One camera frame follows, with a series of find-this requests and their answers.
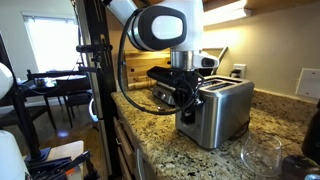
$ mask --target clear glass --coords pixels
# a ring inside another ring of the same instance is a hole
[[[281,142],[268,133],[251,133],[241,150],[241,159],[257,175],[273,177],[281,170]]]

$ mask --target toaster knob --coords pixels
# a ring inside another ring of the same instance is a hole
[[[162,94],[161,99],[165,99],[165,98],[166,98],[166,94]]]

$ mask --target chair back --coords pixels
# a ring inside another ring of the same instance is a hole
[[[91,89],[89,79],[86,76],[73,79],[56,79],[56,82],[61,91],[65,93]]]

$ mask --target light fixture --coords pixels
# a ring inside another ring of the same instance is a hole
[[[245,9],[246,0],[240,0],[225,6],[206,11],[203,14],[203,25],[218,24],[234,19],[248,17],[251,15],[251,10]]]

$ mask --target backsplash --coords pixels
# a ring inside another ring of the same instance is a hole
[[[252,107],[282,119],[308,125],[317,111],[316,104],[262,90],[254,90]]]

